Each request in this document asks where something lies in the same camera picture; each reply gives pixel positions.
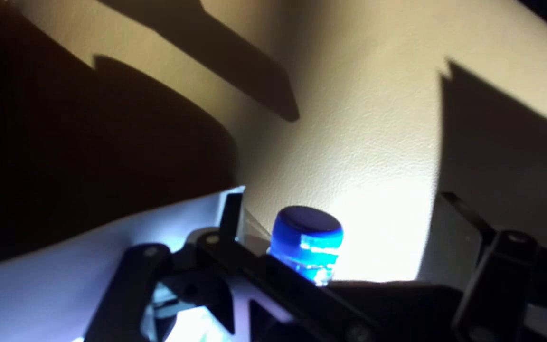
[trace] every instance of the blue cap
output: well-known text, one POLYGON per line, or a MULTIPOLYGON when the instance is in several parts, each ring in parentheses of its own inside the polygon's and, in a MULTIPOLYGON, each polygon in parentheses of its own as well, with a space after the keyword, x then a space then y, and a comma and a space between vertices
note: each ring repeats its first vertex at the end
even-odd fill
POLYGON ((343 241, 341 223, 326 212, 306 206, 290 206, 278 212, 273 224, 271 248, 306 265, 337 261, 343 241))

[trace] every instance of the textured wall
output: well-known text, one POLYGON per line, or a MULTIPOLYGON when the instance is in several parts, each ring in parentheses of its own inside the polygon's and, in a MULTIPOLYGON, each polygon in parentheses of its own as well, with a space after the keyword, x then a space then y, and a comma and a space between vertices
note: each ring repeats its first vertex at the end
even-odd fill
MULTIPOLYGON (((348 232, 340 277, 416 275, 447 134, 443 80, 461 71, 547 119, 547 25, 517 2, 12 3, 85 65, 98 69, 95 56, 119 61, 218 121, 235 140, 236 179, 247 184, 246 206, 264 227, 287 204, 337 216, 348 232), (359 269, 352 267, 358 260, 359 269)), ((477 113, 487 101, 477 96, 471 109, 477 113)), ((483 119, 496 126, 490 117, 506 113, 491 110, 484 106, 483 119)), ((521 126, 508 123, 505 129, 511 136, 521 126)), ((456 148, 461 158, 471 159, 456 148)), ((547 201, 547 193, 529 190, 530 184, 547 189, 547 159, 542 167, 530 167, 539 160, 514 162, 513 155, 504 154, 504 163, 521 176, 491 179, 506 186, 516 180, 523 187, 506 191, 504 200, 487 201, 497 196, 489 187, 500 184, 471 174, 469 167, 455 168, 465 165, 456 158, 447 162, 445 175, 461 174, 460 181, 441 182, 459 182, 458 195, 477 202, 486 218, 529 224, 504 217, 503 207, 514 202, 515 217, 547 201)))

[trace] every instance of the blue bottle cap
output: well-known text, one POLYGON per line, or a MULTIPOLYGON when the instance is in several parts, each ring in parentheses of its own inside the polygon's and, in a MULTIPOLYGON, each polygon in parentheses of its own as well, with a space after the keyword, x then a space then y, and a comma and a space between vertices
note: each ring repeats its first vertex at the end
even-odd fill
POLYGON ((306 265, 328 265, 337 260, 343 241, 341 223, 326 212, 290 206, 278 212, 271 248, 306 265))

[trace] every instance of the plastic bottle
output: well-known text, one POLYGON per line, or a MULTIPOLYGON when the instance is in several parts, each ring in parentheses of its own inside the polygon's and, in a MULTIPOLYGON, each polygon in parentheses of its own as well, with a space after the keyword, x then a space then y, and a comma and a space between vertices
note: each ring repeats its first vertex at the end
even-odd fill
POLYGON ((278 212, 267 253, 317 286, 334 273, 343 240, 339 221, 315 208, 290 206, 278 212))

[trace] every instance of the glowing blue object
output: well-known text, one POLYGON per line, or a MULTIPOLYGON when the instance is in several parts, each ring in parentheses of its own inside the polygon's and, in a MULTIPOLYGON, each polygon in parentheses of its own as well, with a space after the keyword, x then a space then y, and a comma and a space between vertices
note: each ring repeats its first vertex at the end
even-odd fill
POLYGON ((269 254, 318 286, 332 279, 343 228, 336 218, 310 207, 291 206, 278 212, 269 254))

